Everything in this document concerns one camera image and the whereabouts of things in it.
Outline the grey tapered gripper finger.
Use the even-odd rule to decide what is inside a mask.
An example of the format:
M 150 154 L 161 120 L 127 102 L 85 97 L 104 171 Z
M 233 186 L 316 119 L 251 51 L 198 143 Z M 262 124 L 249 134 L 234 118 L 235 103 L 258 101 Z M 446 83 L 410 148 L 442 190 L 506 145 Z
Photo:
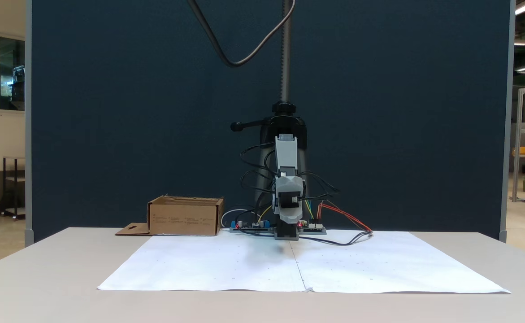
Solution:
M 276 196 L 276 211 L 300 207 L 299 196 Z

